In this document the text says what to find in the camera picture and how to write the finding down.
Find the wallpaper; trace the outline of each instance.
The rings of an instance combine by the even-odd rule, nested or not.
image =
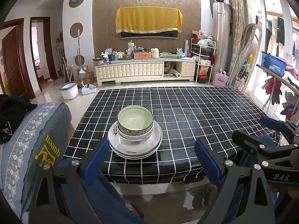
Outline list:
[[[131,39],[120,39],[115,32],[115,14],[120,7],[160,6],[177,8],[183,14],[183,29],[178,39],[170,38],[134,38],[137,47],[158,48],[160,52],[176,52],[176,48],[184,48],[185,40],[191,41],[192,30],[201,28],[200,0],[93,0],[92,29],[95,57],[101,55],[106,48],[115,51],[128,49]]]

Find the blue gripper pad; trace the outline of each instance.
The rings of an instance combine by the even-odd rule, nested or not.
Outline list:
[[[84,177],[82,181],[82,185],[85,188],[87,187],[87,185],[92,185],[93,181],[97,178],[109,150],[110,142],[109,140],[105,140],[87,164],[86,168],[84,169]]]
[[[260,118],[260,124],[277,132],[283,131],[283,122],[263,116]]]
[[[195,142],[195,154],[210,183],[216,185],[217,188],[221,188],[221,176],[225,170],[223,159],[216,152],[213,152],[209,145],[204,145],[200,140]]]

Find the mop bucket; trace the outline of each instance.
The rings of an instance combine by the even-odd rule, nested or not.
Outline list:
[[[62,94],[63,99],[74,99],[78,94],[77,82],[72,81],[64,84],[59,91]]]

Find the stacked plates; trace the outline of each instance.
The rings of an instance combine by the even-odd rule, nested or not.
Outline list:
[[[120,136],[117,123],[116,121],[108,132],[110,147],[117,155],[126,159],[138,160],[152,155],[160,147],[162,129],[155,120],[153,121],[154,129],[150,137],[140,142],[132,142]]]

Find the shelf rack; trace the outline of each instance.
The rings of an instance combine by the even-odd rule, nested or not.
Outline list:
[[[216,42],[215,42],[215,41],[210,41],[210,40],[207,40],[207,39],[201,39],[201,40],[203,40],[203,41],[208,41],[210,44],[213,44],[213,45],[214,45],[214,47],[211,47],[211,46],[205,46],[205,47],[212,48],[212,49],[214,50],[214,51],[213,51],[213,55],[215,55]],[[192,51],[192,46],[193,46],[193,45],[199,47],[199,54]],[[196,74],[196,78],[195,78],[195,83],[197,83],[197,77],[198,77],[199,67],[200,67],[200,66],[207,66],[207,65],[201,65],[201,64],[199,64],[199,63],[200,63],[200,60],[201,60],[200,57],[210,57],[210,56],[202,55],[202,54],[201,54],[201,44],[200,44],[200,45],[198,45],[198,44],[194,44],[194,43],[193,43],[193,38],[191,38],[191,50],[190,50],[190,51],[191,51],[191,54],[194,54],[194,55],[198,55],[198,56],[199,56],[199,61],[196,62],[196,65],[197,65],[197,74]],[[211,67],[210,78],[209,78],[209,81],[208,81],[208,83],[210,83],[210,81],[211,81],[211,75],[212,75],[213,65],[208,66],[208,67]]]

